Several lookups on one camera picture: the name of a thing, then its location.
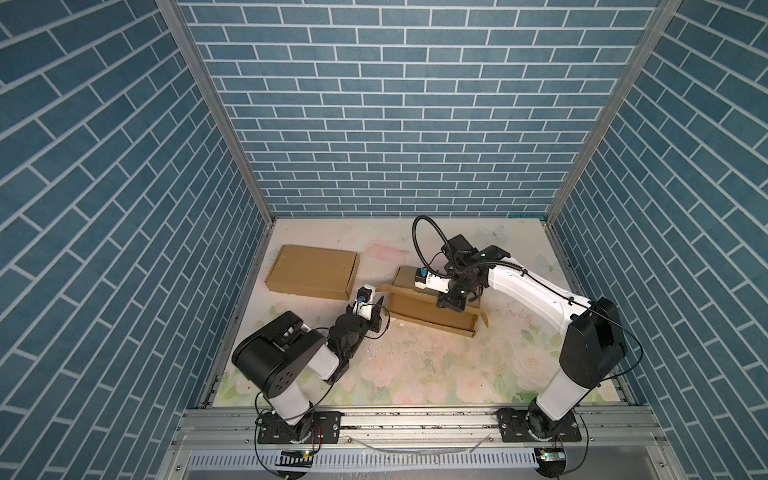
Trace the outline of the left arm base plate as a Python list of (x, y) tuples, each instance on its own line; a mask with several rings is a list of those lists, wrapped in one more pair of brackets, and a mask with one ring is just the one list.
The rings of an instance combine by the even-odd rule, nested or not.
[(294, 425), (287, 423), (279, 415), (263, 412), (258, 420), (259, 444), (337, 444), (339, 440), (342, 413), (339, 411), (320, 411), (305, 414)]

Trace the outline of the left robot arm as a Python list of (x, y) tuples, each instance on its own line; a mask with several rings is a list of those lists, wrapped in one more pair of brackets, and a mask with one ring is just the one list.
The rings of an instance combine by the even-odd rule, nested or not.
[(232, 363), (272, 407), (261, 422), (265, 441), (298, 443), (317, 431), (316, 404), (301, 391), (298, 376), (308, 369), (334, 385), (363, 341), (380, 336), (388, 315), (381, 299), (359, 295), (330, 327), (311, 328), (286, 311), (240, 342)]

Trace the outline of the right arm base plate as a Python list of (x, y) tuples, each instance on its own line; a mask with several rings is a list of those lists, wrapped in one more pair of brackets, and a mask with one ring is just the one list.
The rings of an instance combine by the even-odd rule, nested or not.
[(505, 443), (580, 442), (582, 434), (573, 411), (560, 420), (551, 420), (539, 411), (500, 408), (495, 412), (501, 439)]

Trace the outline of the brown cardboard box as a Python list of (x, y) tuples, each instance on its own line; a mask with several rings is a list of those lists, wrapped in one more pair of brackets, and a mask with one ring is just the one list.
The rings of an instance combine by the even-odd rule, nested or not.
[(356, 252), (284, 245), (265, 284), (272, 292), (346, 301), (352, 295), (359, 263)]

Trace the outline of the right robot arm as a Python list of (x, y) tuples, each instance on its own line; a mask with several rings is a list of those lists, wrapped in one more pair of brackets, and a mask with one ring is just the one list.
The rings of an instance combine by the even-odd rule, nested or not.
[(549, 440), (570, 425), (574, 407), (626, 356), (624, 330), (616, 305), (601, 298), (575, 295), (510, 260), (505, 250), (472, 247), (462, 235), (448, 240), (441, 252), (443, 273), (429, 265), (419, 269), (415, 284), (438, 293), (437, 306), (463, 312), (486, 289), (504, 293), (527, 306), (562, 335), (559, 368), (526, 414), (530, 434)]

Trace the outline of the cardboard stack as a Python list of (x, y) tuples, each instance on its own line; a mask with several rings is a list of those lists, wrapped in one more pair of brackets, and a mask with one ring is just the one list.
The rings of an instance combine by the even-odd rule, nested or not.
[(479, 300), (469, 303), (461, 313), (439, 307), (437, 292), (415, 286), (416, 271), (414, 266), (401, 266), (392, 284), (377, 288), (388, 295), (386, 307), (394, 319), (469, 338), (475, 336), (479, 322), (489, 326)]

